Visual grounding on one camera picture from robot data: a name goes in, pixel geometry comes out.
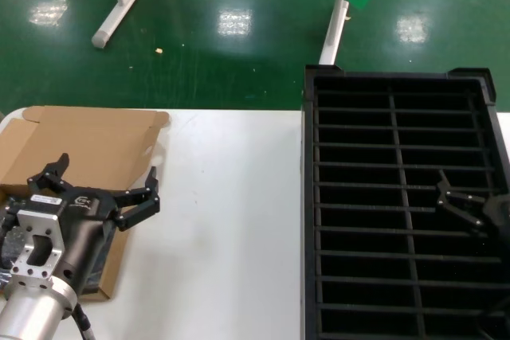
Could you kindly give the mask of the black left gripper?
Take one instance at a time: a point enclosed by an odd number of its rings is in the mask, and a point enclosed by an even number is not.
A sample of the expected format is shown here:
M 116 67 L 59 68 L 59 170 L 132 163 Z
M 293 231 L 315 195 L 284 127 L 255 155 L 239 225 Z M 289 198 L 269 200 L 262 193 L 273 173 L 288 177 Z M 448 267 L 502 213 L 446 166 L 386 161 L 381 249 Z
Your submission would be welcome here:
M 42 172 L 27 179 L 31 193 L 51 190 L 57 197 L 34 194 L 23 209 L 41 218 L 57 219 L 56 233 L 64 250 L 57 262 L 57 276 L 67 281 L 78 295 L 99 290 L 90 278 L 104 270 L 116 227 L 127 231 L 160 211 L 157 169 L 152 166 L 144 187 L 117 191 L 115 201 L 105 190 L 73 187 L 62 177 L 69 166 L 63 153 Z

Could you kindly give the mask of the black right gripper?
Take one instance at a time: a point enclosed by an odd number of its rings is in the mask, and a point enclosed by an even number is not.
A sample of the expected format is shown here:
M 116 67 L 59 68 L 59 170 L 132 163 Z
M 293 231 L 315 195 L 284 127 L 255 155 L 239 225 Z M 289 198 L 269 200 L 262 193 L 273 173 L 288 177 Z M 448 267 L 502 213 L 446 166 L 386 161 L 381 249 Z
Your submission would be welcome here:
M 489 229 L 498 236 L 509 236 L 509 195 L 501 194 L 486 199 L 472 193 L 456 191 L 444 170 L 439 170 L 437 207 L 463 221 L 472 230 Z

